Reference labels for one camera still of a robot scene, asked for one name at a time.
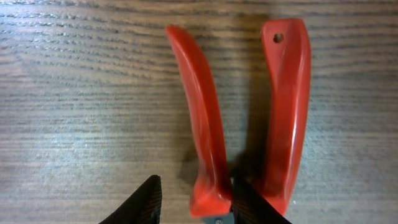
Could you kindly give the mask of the red handle wire stripper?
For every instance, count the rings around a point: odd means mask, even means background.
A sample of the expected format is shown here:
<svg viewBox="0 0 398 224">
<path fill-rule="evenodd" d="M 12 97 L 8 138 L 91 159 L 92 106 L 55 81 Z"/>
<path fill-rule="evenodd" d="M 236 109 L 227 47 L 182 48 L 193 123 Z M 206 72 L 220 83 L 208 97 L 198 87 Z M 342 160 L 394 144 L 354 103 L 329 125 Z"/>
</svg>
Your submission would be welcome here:
<svg viewBox="0 0 398 224">
<path fill-rule="evenodd" d="M 221 112 L 208 61 L 194 38 L 169 25 L 188 102 L 198 175 L 190 198 L 192 217 L 234 223 L 233 180 L 228 175 Z M 262 46 L 271 80 L 271 110 L 261 175 L 248 182 L 284 218 L 292 197 L 305 138 L 310 96 L 311 47 L 301 19 L 266 21 Z"/>
</svg>

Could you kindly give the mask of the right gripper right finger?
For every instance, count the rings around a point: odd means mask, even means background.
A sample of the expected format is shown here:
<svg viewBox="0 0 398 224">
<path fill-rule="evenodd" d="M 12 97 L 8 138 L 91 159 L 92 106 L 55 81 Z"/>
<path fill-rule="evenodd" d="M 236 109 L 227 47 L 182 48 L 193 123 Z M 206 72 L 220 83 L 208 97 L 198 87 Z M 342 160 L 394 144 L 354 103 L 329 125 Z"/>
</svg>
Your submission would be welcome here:
<svg viewBox="0 0 398 224">
<path fill-rule="evenodd" d="M 238 177 L 233 180 L 232 212 L 235 224 L 292 224 Z"/>
</svg>

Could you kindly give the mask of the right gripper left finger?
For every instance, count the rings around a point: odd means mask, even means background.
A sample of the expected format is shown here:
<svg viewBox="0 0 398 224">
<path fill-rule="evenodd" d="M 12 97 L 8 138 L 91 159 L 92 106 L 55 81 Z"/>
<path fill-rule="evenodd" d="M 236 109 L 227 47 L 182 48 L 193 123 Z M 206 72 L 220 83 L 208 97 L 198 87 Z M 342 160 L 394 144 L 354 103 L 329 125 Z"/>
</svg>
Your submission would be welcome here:
<svg viewBox="0 0 398 224">
<path fill-rule="evenodd" d="M 99 224 L 159 224 L 161 207 L 161 178 L 159 175 L 151 175 Z"/>
</svg>

